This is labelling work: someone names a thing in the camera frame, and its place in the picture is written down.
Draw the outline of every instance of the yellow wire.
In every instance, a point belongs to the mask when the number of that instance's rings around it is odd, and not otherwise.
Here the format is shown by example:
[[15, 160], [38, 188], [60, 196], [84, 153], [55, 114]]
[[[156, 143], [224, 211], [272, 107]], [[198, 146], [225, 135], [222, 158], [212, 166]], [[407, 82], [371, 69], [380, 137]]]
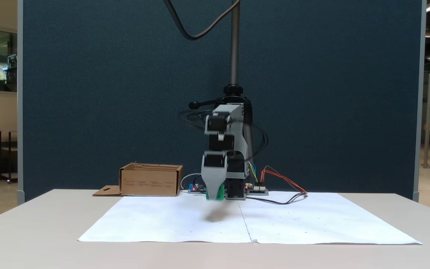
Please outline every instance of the yellow wire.
[[258, 178], [256, 178], [256, 174], [255, 174], [255, 170], [253, 169], [253, 165], [251, 165], [250, 162], [248, 162], [248, 164], [250, 165], [251, 171], [253, 172], [253, 176], [255, 177], [255, 181], [258, 182]]

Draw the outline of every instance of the green block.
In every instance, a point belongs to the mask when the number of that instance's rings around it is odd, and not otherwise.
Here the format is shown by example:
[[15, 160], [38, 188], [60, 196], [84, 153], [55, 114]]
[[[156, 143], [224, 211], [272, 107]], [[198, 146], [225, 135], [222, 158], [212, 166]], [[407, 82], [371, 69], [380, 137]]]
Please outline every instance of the green block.
[[[205, 193], [205, 198], [207, 200], [210, 200], [210, 198], [208, 198], [208, 191]], [[225, 199], [225, 184], [222, 184], [220, 186], [220, 188], [218, 188], [218, 194], [216, 195], [215, 200], [223, 200]]]

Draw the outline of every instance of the cardboard flap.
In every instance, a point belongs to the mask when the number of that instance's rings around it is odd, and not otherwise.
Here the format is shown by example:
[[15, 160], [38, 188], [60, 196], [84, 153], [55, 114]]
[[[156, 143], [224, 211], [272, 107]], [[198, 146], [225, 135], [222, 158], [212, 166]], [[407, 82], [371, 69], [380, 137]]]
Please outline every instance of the cardboard flap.
[[99, 191], [92, 194], [92, 196], [119, 196], [121, 195], [121, 188], [116, 185], [107, 185], [100, 189]]

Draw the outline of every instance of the colored wires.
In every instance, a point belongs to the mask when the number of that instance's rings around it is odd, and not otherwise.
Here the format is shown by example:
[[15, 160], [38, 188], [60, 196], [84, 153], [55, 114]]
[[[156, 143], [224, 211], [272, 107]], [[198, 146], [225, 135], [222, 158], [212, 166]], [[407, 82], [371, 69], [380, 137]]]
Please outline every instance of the colored wires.
[[258, 177], [256, 177], [256, 167], [252, 162], [248, 162], [250, 165], [251, 171], [253, 172], [253, 177], [255, 178], [255, 182], [258, 182]]
[[272, 167], [270, 167], [268, 165], [261, 171], [261, 179], [260, 179], [260, 181], [262, 183], [265, 182], [265, 173], [268, 173], [268, 174], [271, 174], [271, 175], [274, 175], [274, 176], [277, 176], [277, 177], [281, 177], [288, 184], [290, 184], [290, 186], [292, 186], [295, 190], [297, 190], [299, 192], [302, 192], [302, 193], [306, 193], [305, 189], [303, 189], [302, 187], [300, 187], [300, 185], [296, 184], [291, 179], [289, 179], [289, 178], [287, 178], [285, 176], [282, 176], [279, 172], [277, 172], [277, 170], [274, 170]]
[[[254, 166], [252, 166], [252, 164], [250, 163], [250, 167], [252, 168], [252, 171], [255, 172]], [[291, 179], [281, 175], [279, 172], [277, 172], [277, 170], [274, 170], [272, 167], [270, 166], [266, 166], [262, 171], [261, 171], [261, 177], [260, 177], [260, 184], [263, 185], [263, 183], [265, 182], [265, 173], [268, 173], [270, 175], [274, 175], [277, 177], [282, 178], [285, 182], [287, 182], [288, 184], [290, 184], [290, 186], [292, 186], [295, 190], [298, 191], [297, 194], [295, 194], [293, 197], [291, 197], [288, 201], [286, 202], [278, 202], [278, 201], [273, 201], [273, 200], [268, 200], [268, 199], [263, 199], [263, 198], [256, 198], [256, 197], [247, 197], [247, 199], [252, 199], [252, 200], [257, 200], [257, 201], [263, 201], [263, 202], [268, 202], [268, 203], [273, 203], [273, 204], [291, 204], [297, 201], [301, 201], [304, 200], [308, 197], [308, 193], [305, 191], [305, 189], [303, 189], [302, 187], [300, 187], [300, 185], [296, 184], [295, 182], [293, 182]]]

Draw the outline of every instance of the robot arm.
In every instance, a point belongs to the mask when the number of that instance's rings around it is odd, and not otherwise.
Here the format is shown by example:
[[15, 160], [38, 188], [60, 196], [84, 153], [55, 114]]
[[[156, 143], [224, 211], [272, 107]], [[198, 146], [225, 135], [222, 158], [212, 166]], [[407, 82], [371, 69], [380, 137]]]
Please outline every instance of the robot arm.
[[243, 120], [242, 103], [219, 105], [205, 118], [209, 150], [202, 157], [201, 174], [210, 200], [220, 200], [224, 196], [226, 199], [245, 199], [244, 186], [249, 167]]

